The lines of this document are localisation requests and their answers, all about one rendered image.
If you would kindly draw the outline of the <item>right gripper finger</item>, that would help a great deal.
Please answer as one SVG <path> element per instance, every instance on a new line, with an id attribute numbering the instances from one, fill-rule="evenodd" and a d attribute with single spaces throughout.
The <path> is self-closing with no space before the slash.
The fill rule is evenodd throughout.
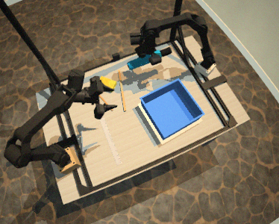
<path id="1" fill-rule="evenodd" d="M 104 88 L 104 92 L 112 92 L 112 91 L 114 91 L 114 89 L 113 89 L 113 88 L 108 87 L 108 86 L 107 86 L 107 85 L 105 85 L 105 84 L 103 84 L 103 88 Z"/>
<path id="2" fill-rule="evenodd" d="M 117 108 L 117 105 L 106 105 L 105 103 L 103 104 L 103 106 L 104 106 L 104 112 Z M 105 110 L 105 108 L 106 108 L 106 110 Z"/>

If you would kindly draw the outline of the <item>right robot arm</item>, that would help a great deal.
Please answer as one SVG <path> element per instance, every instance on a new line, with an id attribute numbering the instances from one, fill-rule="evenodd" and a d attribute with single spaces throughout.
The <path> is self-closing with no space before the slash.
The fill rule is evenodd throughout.
<path id="1" fill-rule="evenodd" d="M 49 159 L 60 168 L 70 164 L 71 158 L 64 148 L 55 143 L 48 149 L 31 149 L 31 138 L 55 115 L 67 111 L 73 102 L 81 103 L 84 76 L 83 71 L 72 69 L 68 75 L 68 83 L 61 84 L 48 98 L 46 105 L 14 131 L 5 147 L 4 157 L 15 168 L 26 167 L 31 161 Z M 62 93 L 62 90 L 66 94 Z M 91 78 L 90 86 L 85 87 L 85 90 L 88 90 L 88 99 L 98 100 L 98 96 L 104 92 L 103 83 L 99 82 L 98 78 Z M 17 140 L 21 141 L 21 146 L 16 145 Z"/>

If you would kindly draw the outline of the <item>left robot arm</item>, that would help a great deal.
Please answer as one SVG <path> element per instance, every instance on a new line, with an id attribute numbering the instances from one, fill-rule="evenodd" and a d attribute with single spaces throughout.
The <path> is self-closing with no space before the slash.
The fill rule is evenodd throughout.
<path id="1" fill-rule="evenodd" d="M 207 39 L 207 23 L 203 16 L 199 16 L 197 14 L 186 12 L 184 14 L 173 16 L 167 19 L 147 20 L 144 23 L 144 26 L 141 27 L 139 33 L 131 33 L 131 45 L 140 45 L 143 43 L 143 40 L 145 40 L 145 44 L 147 46 L 153 46 L 155 44 L 155 38 L 160 37 L 159 33 L 161 31 L 180 25 L 190 26 L 193 30 L 197 31 L 198 35 L 201 37 L 201 42 L 204 48 L 201 49 L 201 53 L 203 53 L 203 61 L 200 63 L 200 65 L 208 70 L 216 62 L 216 60 L 212 50 L 210 50 Z M 141 58 L 149 55 L 149 51 L 144 44 L 136 47 L 135 52 Z"/>

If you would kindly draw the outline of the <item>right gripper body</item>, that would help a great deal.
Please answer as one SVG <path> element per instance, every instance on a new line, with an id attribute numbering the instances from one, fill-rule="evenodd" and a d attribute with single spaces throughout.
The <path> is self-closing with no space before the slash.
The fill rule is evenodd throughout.
<path id="1" fill-rule="evenodd" d="M 93 78 L 98 78 L 100 82 L 99 76 L 94 76 Z M 91 103 L 91 105 L 95 104 L 94 117 L 96 119 L 101 119 L 104 116 L 104 106 L 102 104 L 99 104 L 100 100 L 88 99 L 86 97 L 86 94 L 88 94 L 88 90 L 85 90 L 85 87 L 81 90 L 82 90 L 82 98 L 81 98 L 82 105 L 84 105 L 85 103 Z"/>

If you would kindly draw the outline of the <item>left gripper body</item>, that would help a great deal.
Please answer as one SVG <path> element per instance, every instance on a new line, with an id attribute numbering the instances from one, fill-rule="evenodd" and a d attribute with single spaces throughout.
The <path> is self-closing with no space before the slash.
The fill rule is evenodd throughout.
<path id="1" fill-rule="evenodd" d="M 151 55 L 151 57 L 149 58 L 149 61 L 150 61 L 152 66 L 162 62 L 162 58 L 159 55 L 154 53 L 155 51 L 157 51 L 156 48 L 155 48 L 155 46 L 157 46 L 156 43 L 153 46 L 147 46 L 145 44 L 145 40 L 143 40 L 142 44 L 145 45 L 145 47 L 149 51 L 149 55 Z"/>

